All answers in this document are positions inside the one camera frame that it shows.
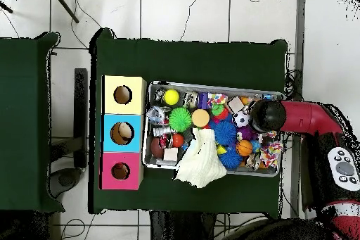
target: green table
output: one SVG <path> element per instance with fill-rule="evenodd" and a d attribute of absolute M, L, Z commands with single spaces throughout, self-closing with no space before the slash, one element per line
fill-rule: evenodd
<path fill-rule="evenodd" d="M 172 170 L 146 168 L 138 191 L 98 189 L 101 121 L 101 76 L 141 76 L 220 87 L 283 91 L 283 40 L 271 44 L 157 42 L 149 39 L 114 39 L 100 29 L 91 40 L 91 112 L 89 212 L 102 209 L 179 210 L 210 213 L 268 213 L 278 216 L 279 179 L 227 175 L 196 189 L 179 180 Z"/>

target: yellow box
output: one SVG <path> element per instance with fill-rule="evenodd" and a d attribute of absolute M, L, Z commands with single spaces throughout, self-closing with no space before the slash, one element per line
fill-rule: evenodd
<path fill-rule="evenodd" d="M 103 86 L 105 114 L 143 114 L 146 82 L 142 77 L 105 75 Z"/>

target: blue box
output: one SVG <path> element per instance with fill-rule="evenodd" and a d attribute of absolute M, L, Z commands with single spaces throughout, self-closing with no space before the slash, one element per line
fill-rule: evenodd
<path fill-rule="evenodd" d="M 142 142 L 142 115 L 104 115 L 104 142 L 103 152 L 140 152 Z M 119 145 L 113 142 L 110 131 L 118 122 L 126 122 L 131 125 L 134 131 L 134 137 L 126 145 Z"/>

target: pink box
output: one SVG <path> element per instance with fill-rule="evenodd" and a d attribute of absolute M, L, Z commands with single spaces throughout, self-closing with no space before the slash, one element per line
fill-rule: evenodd
<path fill-rule="evenodd" d="M 105 152 L 102 157 L 103 170 L 101 172 L 100 189 L 139 189 L 143 180 L 143 165 L 139 152 Z M 126 179 L 116 179 L 113 176 L 112 168 L 117 163 L 123 163 L 129 168 Z"/>

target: dark green tablecloth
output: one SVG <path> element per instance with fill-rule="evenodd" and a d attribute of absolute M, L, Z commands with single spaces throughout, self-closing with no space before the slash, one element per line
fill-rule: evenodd
<path fill-rule="evenodd" d="M 62 211 L 47 190 L 50 75 L 58 34 L 0 39 L 0 209 Z"/>
<path fill-rule="evenodd" d="M 196 189 L 179 180 L 172 170 L 146 168 L 138 191 L 98 189 L 100 151 L 101 75 L 141 76 L 164 80 L 243 89 L 283 91 L 283 40 L 271 44 L 159 42 L 113 39 L 100 29 L 91 40 L 91 131 L 95 133 L 89 161 L 89 211 L 102 209 L 194 210 L 212 213 L 266 212 L 278 215 L 279 176 L 227 175 Z"/>

